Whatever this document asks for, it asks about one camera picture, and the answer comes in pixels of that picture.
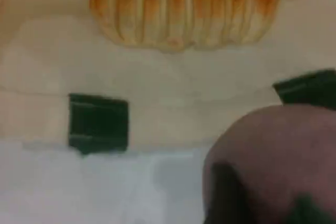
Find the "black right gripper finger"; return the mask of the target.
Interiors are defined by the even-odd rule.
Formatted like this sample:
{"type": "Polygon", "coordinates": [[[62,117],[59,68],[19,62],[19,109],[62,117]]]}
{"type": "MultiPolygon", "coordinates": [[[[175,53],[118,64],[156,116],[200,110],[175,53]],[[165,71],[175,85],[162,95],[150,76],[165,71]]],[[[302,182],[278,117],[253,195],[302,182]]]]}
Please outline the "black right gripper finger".
{"type": "Polygon", "coordinates": [[[214,164],[212,175],[212,197],[204,222],[253,223],[247,191],[236,171],[229,164],[214,164]]]}
{"type": "Polygon", "coordinates": [[[297,199],[298,223],[303,224],[334,224],[335,219],[322,210],[307,196],[297,199]]]}

